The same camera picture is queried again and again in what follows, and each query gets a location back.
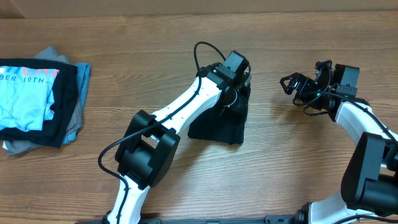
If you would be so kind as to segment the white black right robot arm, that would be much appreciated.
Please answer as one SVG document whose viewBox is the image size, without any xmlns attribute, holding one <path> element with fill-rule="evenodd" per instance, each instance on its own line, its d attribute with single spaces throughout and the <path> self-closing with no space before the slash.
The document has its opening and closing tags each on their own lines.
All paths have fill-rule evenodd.
<svg viewBox="0 0 398 224">
<path fill-rule="evenodd" d="M 355 145 L 339 191 L 317 202 L 308 202 L 293 215 L 271 215 L 265 223 L 353 223 L 375 220 L 397 223 L 397 134 L 373 113 L 370 104 L 356 96 L 358 67 L 317 61 L 316 77 L 293 73 L 280 79 L 292 103 L 316 115 L 327 114 L 342 127 Z"/>
</svg>

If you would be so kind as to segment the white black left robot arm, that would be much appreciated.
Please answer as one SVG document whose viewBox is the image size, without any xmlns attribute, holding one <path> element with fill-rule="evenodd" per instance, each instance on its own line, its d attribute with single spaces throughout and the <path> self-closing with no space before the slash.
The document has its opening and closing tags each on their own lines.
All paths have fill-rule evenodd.
<svg viewBox="0 0 398 224">
<path fill-rule="evenodd" d="M 139 223 L 146 195 L 170 169 L 184 129 L 193 139 L 242 144 L 250 79 L 249 61 L 232 51 L 223 62 L 200 68 L 166 107 L 137 112 L 116 143 L 119 191 L 102 223 Z"/>
</svg>

